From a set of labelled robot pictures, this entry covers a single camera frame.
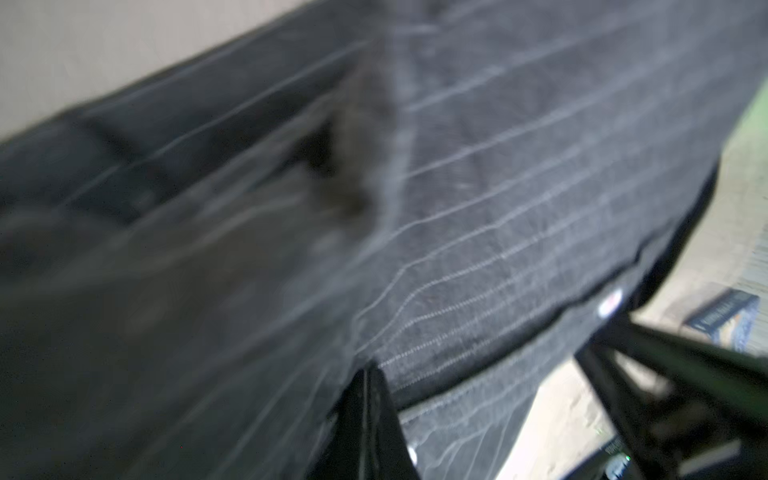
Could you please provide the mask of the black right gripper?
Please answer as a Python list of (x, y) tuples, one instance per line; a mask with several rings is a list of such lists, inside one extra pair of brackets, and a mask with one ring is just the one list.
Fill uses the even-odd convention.
[[(767, 363), (632, 322), (601, 329), (576, 355), (607, 413), (612, 440), (579, 466), (595, 479), (767, 477)], [(666, 399), (658, 406), (618, 364), (617, 351), (717, 401)]]

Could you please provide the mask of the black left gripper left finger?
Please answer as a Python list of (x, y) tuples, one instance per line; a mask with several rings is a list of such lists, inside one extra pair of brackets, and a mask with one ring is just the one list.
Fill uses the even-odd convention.
[(353, 377), (336, 407), (336, 425), (309, 479), (366, 479), (368, 447), (368, 370)]

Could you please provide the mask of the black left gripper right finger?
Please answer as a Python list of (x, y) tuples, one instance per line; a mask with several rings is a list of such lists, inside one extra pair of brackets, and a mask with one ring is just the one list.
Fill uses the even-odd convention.
[(367, 478), (419, 480), (383, 371), (367, 365)]

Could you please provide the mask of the dark pinstriped long sleeve shirt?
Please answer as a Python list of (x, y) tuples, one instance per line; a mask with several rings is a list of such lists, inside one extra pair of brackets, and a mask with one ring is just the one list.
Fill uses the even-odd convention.
[(666, 280), (763, 1), (315, 1), (1, 146), (1, 475), (309, 479), (384, 373), (420, 479)]

